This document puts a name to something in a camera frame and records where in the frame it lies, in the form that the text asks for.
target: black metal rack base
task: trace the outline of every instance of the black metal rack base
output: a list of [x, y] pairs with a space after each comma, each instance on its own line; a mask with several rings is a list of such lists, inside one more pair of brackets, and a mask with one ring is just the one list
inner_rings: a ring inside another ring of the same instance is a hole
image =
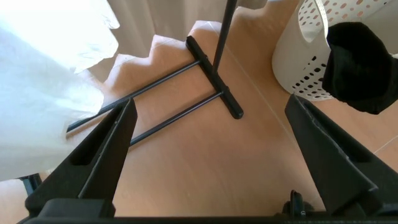
[[215, 53], [215, 58], [213, 65], [208, 60], [208, 57], [205, 55], [205, 53], [202, 51], [196, 40], [192, 36], [187, 37], [187, 41], [185, 42], [188, 50], [191, 52], [191, 54], [194, 57], [194, 61], [184, 65], [183, 67], [172, 71], [171, 73], [161, 77], [160, 79], [140, 88], [139, 90], [134, 91], [133, 93], [128, 94], [127, 96], [118, 99], [117, 101], [109, 104], [108, 106], [105, 106], [102, 108], [97, 115], [83, 119], [81, 121], [77, 121], [76, 123], [71, 124], [68, 127], [68, 132], [74, 130], [75, 128], [81, 126], [82, 124], [87, 123], [88, 121], [97, 118], [98, 116], [102, 115], [103, 113], [113, 109], [115, 106], [119, 105], [120, 103], [127, 102], [130, 98], [134, 98], [147, 90], [150, 90], [151, 88], [160, 85], [161, 83], [181, 74], [182, 72], [199, 65], [203, 72], [205, 73], [207, 79], [209, 82], [213, 85], [213, 88], [216, 90], [216, 93], [208, 96], [204, 100], [199, 101], [198, 103], [195, 103], [191, 107], [181, 111], [180, 113], [174, 115], [173, 117], [165, 120], [164, 122], [158, 124], [157, 126], [151, 128], [150, 130], [140, 134], [139, 136], [135, 137], [134, 139], [131, 140], [130, 146], [134, 145], [135, 143], [145, 139], [146, 137], [150, 136], [151, 134], [154, 134], [155, 132], [161, 130], [162, 128], [168, 126], [169, 124], [172, 124], [174, 121], [184, 117], [185, 115], [191, 113], [192, 111], [198, 109], [199, 107], [207, 104], [211, 100], [214, 100], [217, 97], [221, 97], [223, 100], [224, 104], [228, 108], [229, 112], [231, 113], [232, 117], [235, 119], [240, 119], [243, 116], [243, 110], [238, 104], [238, 102], [235, 100], [234, 96], [232, 93], [229, 91], [228, 86], [225, 85], [223, 80], [220, 78], [218, 75], [218, 66], [220, 64], [221, 60], [221, 55], [223, 53], [223, 49], [225, 46], [226, 38], [228, 36], [228, 31], [229, 27], [231, 25], [231, 20], [233, 16], [233, 12], [235, 10], [235, 5], [236, 5], [236, 0], [229, 0], [226, 5], [225, 9], [225, 14], [224, 14], [224, 19], [223, 19], [223, 24], [221, 26], [221, 32], [220, 32], [220, 37], [218, 39], [218, 44], [217, 44], [217, 49]]

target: vertical pole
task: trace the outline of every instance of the vertical pole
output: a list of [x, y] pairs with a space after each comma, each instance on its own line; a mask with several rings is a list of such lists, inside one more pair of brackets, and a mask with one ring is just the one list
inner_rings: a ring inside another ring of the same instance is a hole
[[225, 7], [223, 24], [221, 25], [220, 37], [218, 38], [218, 44], [216, 54], [213, 61], [213, 72], [216, 74], [218, 66], [220, 65], [221, 55], [223, 54], [226, 38], [228, 36], [229, 27], [231, 26], [232, 16], [235, 11], [237, 0], [228, 0]]

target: white garment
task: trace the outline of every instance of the white garment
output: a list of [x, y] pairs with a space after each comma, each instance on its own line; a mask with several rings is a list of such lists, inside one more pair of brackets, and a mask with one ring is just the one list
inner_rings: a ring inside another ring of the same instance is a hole
[[0, 180], [56, 167], [75, 147], [67, 126], [100, 110], [102, 92], [73, 72], [113, 56], [119, 24], [105, 0], [90, 3], [1, 3]]

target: perforated basket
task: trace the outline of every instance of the perforated basket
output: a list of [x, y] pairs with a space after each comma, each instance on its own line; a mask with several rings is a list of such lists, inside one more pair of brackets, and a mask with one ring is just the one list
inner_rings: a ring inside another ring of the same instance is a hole
[[332, 98], [322, 89], [330, 53], [326, 41], [328, 27], [339, 22], [363, 22], [384, 42], [390, 53], [396, 54], [397, 11], [398, 0], [302, 0], [272, 56], [276, 79], [289, 93], [308, 100]]

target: white plastic basket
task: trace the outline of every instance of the white plastic basket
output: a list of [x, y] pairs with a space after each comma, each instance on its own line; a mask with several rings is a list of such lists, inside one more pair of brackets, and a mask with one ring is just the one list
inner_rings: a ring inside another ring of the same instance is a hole
[[308, 100], [332, 98], [322, 88], [330, 53], [328, 27], [339, 22], [363, 22], [390, 53], [396, 54], [397, 11], [398, 0], [301, 0], [272, 56], [276, 79], [289, 93]]

